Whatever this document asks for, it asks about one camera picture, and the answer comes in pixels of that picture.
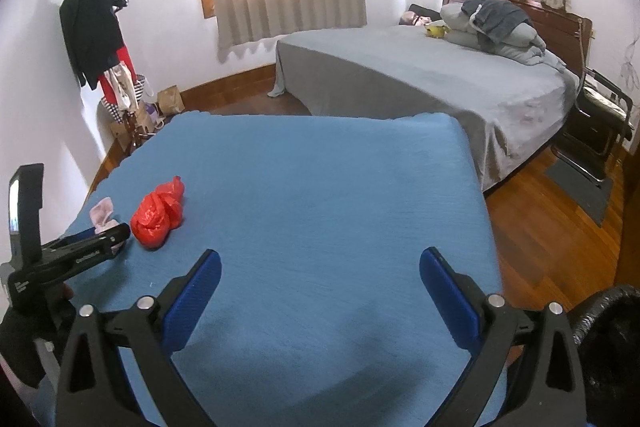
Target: red plastic bag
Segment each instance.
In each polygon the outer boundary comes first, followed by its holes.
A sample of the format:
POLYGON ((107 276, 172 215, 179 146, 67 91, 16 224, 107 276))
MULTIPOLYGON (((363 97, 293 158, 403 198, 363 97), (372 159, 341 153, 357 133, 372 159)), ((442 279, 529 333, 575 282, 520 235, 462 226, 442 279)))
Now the red plastic bag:
POLYGON ((131 217, 131 232, 144 247, 160 247, 169 230, 180 226, 183 194, 184 184, 180 176, 174 176, 143 198, 131 217))

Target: gray bed sheet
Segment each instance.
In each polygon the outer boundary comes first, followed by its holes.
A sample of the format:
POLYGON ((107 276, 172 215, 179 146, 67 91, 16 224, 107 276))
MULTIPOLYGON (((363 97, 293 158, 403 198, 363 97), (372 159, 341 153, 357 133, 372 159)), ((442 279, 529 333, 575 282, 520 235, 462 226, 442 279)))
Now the gray bed sheet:
POLYGON ((561 127, 578 77, 427 38, 424 28, 299 32, 280 40, 270 96, 289 91, 316 116, 455 117, 482 190, 505 179, 561 127))

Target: yellow plush toy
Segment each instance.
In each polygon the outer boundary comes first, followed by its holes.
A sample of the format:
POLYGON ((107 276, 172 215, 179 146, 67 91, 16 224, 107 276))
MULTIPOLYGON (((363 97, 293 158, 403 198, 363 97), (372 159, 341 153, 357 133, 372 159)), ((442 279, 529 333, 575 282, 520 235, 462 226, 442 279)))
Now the yellow plush toy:
POLYGON ((434 39, 444 38, 444 35, 449 33, 449 31, 450 31, 450 28, 448 26, 430 25, 430 26, 427 26, 425 29, 427 36, 433 37, 434 39))

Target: red garment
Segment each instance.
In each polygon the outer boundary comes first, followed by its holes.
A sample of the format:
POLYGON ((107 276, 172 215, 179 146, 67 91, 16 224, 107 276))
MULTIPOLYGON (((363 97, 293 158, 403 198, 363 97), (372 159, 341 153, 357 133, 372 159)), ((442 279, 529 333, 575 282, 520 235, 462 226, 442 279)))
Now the red garment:
MULTIPOLYGON (((133 83, 136 83, 136 72, 133 70, 133 63, 131 62, 131 57, 129 57, 129 50, 126 46, 121 47, 118 51, 116 51, 116 55, 118 56, 118 60, 124 62, 126 67, 129 68, 131 72, 131 78, 133 79, 133 83)), ((100 81, 100 86, 102 86, 102 92, 104 93, 104 99, 116 105, 118 101, 116 100, 116 94, 113 92, 113 87, 109 83, 109 80, 105 76, 105 74, 101 74, 98 76, 98 80, 100 81)))

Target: bed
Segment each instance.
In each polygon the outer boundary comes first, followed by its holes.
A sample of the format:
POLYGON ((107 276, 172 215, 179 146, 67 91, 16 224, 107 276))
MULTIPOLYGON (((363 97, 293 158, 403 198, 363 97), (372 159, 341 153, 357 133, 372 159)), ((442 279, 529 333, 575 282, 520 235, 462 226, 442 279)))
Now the bed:
POLYGON ((287 90, 319 116, 450 114, 467 133, 482 190, 487 190, 562 127, 579 83, 571 71, 582 71, 591 33, 588 19, 512 1, 529 13, 569 71, 523 66, 427 39, 416 26, 315 30, 278 42, 270 95, 287 90), (583 36, 583 49, 577 35, 583 36))
MULTIPOLYGON (((105 196, 128 221, 174 174, 186 186, 182 226, 157 251, 131 239, 114 261, 71 279, 76 307, 129 307, 214 248, 220 286, 174 362, 219 427, 425 425, 468 354, 422 286, 422 250, 438 247, 485 292, 501 290, 456 120, 188 112, 124 160, 68 231, 87 229, 105 196)), ((163 425, 124 360, 143 412, 163 425)), ((501 381, 485 422, 503 397, 501 381)), ((51 402, 44 386, 43 425, 51 402)))

